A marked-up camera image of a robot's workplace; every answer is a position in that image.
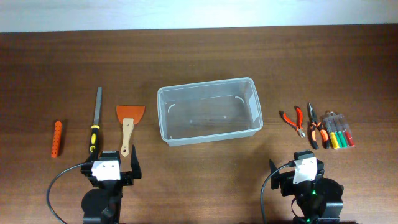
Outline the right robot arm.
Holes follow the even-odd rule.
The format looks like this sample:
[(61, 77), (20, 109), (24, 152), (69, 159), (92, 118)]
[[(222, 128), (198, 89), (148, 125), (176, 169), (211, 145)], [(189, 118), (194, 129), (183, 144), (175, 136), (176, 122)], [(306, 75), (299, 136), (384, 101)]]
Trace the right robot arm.
[(339, 223), (343, 209), (344, 187), (324, 177), (324, 163), (312, 151), (294, 153), (294, 159), (276, 167), (269, 161), (271, 189), (280, 189), (283, 197), (293, 196), (302, 211), (293, 223)]

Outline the small red cutting pliers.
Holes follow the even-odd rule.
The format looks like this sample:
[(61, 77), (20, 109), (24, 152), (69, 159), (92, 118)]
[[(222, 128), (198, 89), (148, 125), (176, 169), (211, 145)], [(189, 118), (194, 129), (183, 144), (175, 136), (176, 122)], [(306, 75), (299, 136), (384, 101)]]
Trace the small red cutting pliers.
[(297, 117), (295, 121), (292, 121), (284, 111), (279, 111), (279, 115), (282, 120), (293, 128), (301, 138), (304, 138), (306, 135), (303, 130), (303, 111), (299, 106), (294, 106), (294, 108)]

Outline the clear plastic container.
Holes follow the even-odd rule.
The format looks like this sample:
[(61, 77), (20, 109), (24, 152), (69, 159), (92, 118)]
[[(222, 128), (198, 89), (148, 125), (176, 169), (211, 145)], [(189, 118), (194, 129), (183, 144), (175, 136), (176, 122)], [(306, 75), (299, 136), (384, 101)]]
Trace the clear plastic container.
[(157, 114), (161, 138), (169, 146), (250, 137), (264, 125), (249, 77), (162, 87)]

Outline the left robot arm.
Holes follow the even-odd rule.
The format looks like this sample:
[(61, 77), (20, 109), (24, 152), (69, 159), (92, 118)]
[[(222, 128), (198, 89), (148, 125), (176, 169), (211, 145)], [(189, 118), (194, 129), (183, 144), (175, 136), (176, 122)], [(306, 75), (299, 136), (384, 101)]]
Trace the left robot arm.
[(123, 187), (134, 185), (135, 179), (142, 177), (141, 167), (132, 147), (130, 171), (122, 171), (120, 153), (103, 151), (101, 154), (90, 154), (81, 173), (93, 186), (82, 201), (84, 223), (119, 223)]

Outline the orange scraper wooden handle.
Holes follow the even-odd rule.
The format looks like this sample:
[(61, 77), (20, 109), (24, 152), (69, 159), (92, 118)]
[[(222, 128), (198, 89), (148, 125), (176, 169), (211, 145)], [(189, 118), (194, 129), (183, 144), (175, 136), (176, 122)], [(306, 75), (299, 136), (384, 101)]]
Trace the orange scraper wooden handle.
[(127, 157), (130, 153), (129, 145), (134, 126), (142, 119), (146, 107), (144, 105), (117, 105), (116, 115), (122, 125), (123, 141), (120, 153)]

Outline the orange perforated cylinder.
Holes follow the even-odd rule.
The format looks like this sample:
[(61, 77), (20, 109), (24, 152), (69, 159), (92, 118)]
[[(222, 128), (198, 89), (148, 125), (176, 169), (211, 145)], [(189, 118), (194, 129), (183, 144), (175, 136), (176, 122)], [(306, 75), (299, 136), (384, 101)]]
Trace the orange perforated cylinder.
[(57, 158), (60, 154), (60, 143), (62, 140), (63, 124), (61, 121), (56, 121), (54, 126), (53, 141), (52, 141), (52, 158)]

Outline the clear case of screwdrivers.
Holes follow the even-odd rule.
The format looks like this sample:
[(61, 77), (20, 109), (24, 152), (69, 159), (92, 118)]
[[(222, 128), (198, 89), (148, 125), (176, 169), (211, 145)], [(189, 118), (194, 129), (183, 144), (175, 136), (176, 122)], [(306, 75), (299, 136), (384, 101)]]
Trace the clear case of screwdrivers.
[(355, 147), (350, 126), (343, 114), (327, 111), (323, 117), (323, 124), (326, 127), (333, 149)]

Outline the metal file black yellow handle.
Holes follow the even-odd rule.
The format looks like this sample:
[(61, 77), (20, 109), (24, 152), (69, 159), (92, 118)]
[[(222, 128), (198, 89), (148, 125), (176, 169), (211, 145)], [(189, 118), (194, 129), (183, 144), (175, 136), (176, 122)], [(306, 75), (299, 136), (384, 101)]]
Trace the metal file black yellow handle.
[(91, 126), (91, 135), (89, 143), (89, 153), (95, 152), (99, 146), (99, 131), (100, 131), (100, 112), (101, 112), (102, 88), (98, 87), (96, 92), (96, 103), (93, 125)]

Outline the orange black needle-nose pliers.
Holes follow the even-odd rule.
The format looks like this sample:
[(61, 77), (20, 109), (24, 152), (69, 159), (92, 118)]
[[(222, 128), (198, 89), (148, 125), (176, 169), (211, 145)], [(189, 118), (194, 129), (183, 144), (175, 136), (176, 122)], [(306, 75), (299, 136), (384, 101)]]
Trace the orange black needle-nose pliers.
[(308, 103), (308, 115), (310, 118), (310, 126), (309, 126), (309, 142), (310, 145), (312, 146), (313, 149), (317, 150), (319, 149), (319, 146), (317, 144), (316, 140), (316, 134), (315, 131), (318, 130), (321, 134), (322, 137), (322, 146), (325, 149), (328, 149), (330, 147), (330, 138), (327, 133), (326, 128), (322, 124), (322, 122), (318, 119), (317, 114), (313, 108), (313, 105), (311, 103)]

